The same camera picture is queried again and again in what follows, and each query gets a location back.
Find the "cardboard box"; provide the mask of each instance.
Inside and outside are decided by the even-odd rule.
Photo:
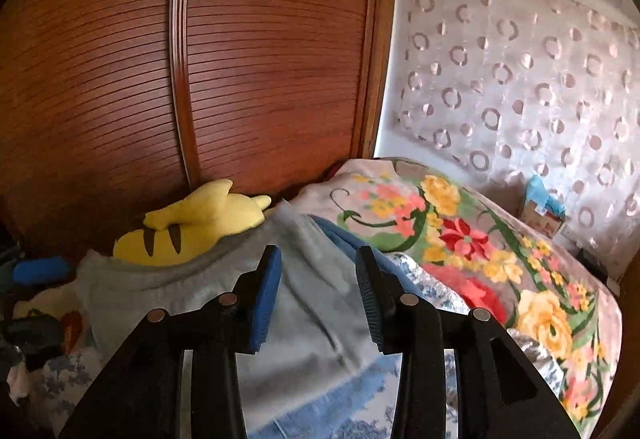
[[[533,200],[526,200],[519,219],[529,228],[552,239],[564,226],[565,218],[558,217],[552,212],[545,210],[544,206],[538,205]]]

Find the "gray cloth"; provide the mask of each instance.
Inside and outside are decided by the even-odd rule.
[[[231,291],[242,273],[255,269],[267,244],[282,250],[282,281],[266,343],[255,356],[237,355],[247,430],[367,368],[379,354],[353,262],[286,202],[262,225],[221,239],[185,264],[146,267],[90,251],[78,270],[78,295],[103,358],[111,357],[151,309],[193,311]]]

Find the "floral blanket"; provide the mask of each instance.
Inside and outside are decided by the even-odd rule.
[[[600,416],[622,343],[611,293],[564,249],[477,192],[405,160],[351,160],[292,202],[384,253],[406,253],[564,372],[561,402],[583,437]]]

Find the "yellow plush toy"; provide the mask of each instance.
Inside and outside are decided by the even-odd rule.
[[[183,200],[145,216],[145,229],[131,231],[113,245],[116,259],[143,265],[188,262],[225,235],[242,233],[264,222],[271,198],[230,194],[232,182],[203,184]]]

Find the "wooden furniture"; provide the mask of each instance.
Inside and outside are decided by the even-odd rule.
[[[0,196],[36,253],[110,252],[228,177],[278,195],[370,156],[394,0],[6,0]]]

